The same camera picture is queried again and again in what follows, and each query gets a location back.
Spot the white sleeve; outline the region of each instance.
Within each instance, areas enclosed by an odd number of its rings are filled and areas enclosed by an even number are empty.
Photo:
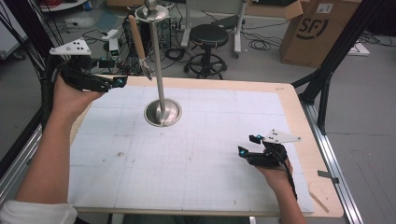
[[[1,224],[73,224],[76,209],[69,203],[43,204],[8,201],[0,211]]]

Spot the black chair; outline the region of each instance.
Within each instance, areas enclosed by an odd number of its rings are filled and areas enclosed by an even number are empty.
[[[191,29],[190,41],[195,44],[192,49],[199,46],[205,52],[192,56],[184,65],[184,72],[191,70],[197,78],[219,76],[223,80],[221,72],[227,70],[227,64],[212,54],[212,49],[224,46],[228,42],[228,33],[217,25],[202,24]]]

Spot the white triangular marker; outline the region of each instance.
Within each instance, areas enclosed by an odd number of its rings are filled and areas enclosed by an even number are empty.
[[[276,143],[276,144],[300,142],[300,141],[301,141],[301,137],[297,137],[289,133],[282,133],[275,129],[269,132],[267,136],[265,136],[264,138],[264,142]]]
[[[91,50],[84,38],[77,39],[58,48],[49,50],[52,55],[91,55]]]

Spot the human hand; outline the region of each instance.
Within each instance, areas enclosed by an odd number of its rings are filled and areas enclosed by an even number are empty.
[[[293,172],[293,167],[289,159],[286,159],[286,165],[289,167],[290,172]],[[265,179],[274,191],[274,193],[284,192],[284,190],[291,190],[291,185],[288,179],[288,175],[285,172],[285,167],[279,166],[277,168],[263,168],[256,166],[256,168],[265,176]]]
[[[102,95],[102,92],[97,91],[78,91],[68,86],[64,79],[58,76],[55,82],[51,115],[61,117],[67,122],[74,122],[92,101]]]

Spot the sf logo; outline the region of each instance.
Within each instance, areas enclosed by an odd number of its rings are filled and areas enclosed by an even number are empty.
[[[320,36],[326,30],[328,23],[329,20],[322,21],[305,18],[296,36],[303,40],[314,39]]]

